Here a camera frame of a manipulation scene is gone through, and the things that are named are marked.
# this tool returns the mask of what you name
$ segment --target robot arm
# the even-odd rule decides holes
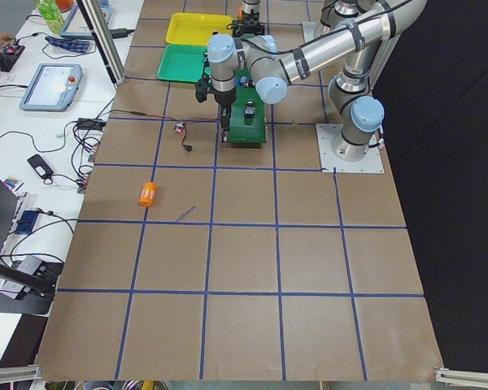
[[[216,101],[222,106],[234,102],[235,72],[247,68],[262,100],[276,104],[286,96],[288,85],[348,54],[402,33],[418,18],[425,4],[426,0],[379,0],[361,16],[279,56],[274,55],[276,47],[271,37],[239,40],[215,35],[207,51]]]

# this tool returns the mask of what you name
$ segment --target metal plate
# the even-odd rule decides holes
[[[318,28],[318,22],[303,22],[302,23],[302,30],[303,30],[303,41],[309,42],[313,40],[315,36],[315,31]]]
[[[331,140],[340,133],[342,127],[342,124],[335,123],[316,124],[322,171],[330,173],[334,172],[334,170],[343,173],[385,173],[378,148],[369,149],[367,155],[358,162],[343,161],[333,153]],[[376,142],[376,137],[373,136],[370,143],[374,144]]]

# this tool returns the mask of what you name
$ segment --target tiled table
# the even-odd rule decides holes
[[[215,118],[212,98],[155,73],[173,12],[239,3],[146,0],[114,108]],[[321,2],[262,6],[281,50]],[[433,379],[442,360],[386,156],[383,175],[320,172],[333,72],[267,109],[258,148],[220,144],[207,120],[189,125],[187,153],[174,120],[111,115],[37,358],[46,379]]]

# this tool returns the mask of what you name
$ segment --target orange object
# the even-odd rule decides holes
[[[56,4],[58,4],[60,11],[65,12],[71,9],[74,5],[74,0],[56,0]]]
[[[157,195],[157,184],[147,181],[139,197],[139,206],[152,207],[155,196]]]

